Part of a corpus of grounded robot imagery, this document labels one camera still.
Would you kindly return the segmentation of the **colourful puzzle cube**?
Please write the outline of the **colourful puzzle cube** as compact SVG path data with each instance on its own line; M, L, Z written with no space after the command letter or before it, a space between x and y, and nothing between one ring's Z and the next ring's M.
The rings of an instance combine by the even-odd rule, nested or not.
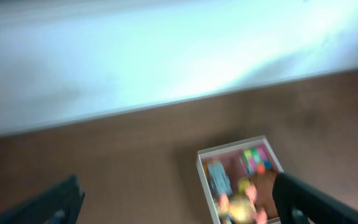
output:
M263 145L245 149L243 155L249 175L264 173L267 169L273 168Z

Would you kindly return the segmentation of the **yellow grey toy truck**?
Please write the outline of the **yellow grey toy truck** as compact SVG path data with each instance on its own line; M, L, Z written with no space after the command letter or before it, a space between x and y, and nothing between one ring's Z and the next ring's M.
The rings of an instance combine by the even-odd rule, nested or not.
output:
M231 182L221 162L213 162L207 165L208 180L212 195L219 198L221 195L232 195Z

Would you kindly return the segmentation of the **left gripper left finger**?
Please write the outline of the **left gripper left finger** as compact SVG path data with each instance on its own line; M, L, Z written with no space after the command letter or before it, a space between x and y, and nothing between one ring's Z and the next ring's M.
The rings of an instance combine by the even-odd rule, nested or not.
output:
M77 176L71 175L52 188L0 213L0 224L75 224L85 198Z

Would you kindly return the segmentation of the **brown plush toy with carrot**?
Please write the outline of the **brown plush toy with carrot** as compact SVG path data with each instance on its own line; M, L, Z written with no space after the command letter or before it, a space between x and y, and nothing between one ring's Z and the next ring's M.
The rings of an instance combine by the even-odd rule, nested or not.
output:
M273 185L277 174L277 171L268 169L263 174L256 173L250 178L257 190L255 207L257 210L264 209L268 219L278 217L278 212L272 196Z

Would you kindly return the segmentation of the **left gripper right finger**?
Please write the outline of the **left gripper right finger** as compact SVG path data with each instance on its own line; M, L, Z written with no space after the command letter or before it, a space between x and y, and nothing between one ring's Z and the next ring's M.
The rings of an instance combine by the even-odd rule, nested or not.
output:
M358 211L324 192L281 172L272 190L282 224L358 224Z

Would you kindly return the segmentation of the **cream plush bunny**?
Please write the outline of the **cream plush bunny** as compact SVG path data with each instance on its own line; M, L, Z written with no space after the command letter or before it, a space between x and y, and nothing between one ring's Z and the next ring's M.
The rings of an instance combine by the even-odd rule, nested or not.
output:
M222 224L252 224L267 223L267 214L262 208L257 210L255 201L257 199L257 189L250 184L245 189L245 194L237 194L229 198L222 194L214 202L214 207Z

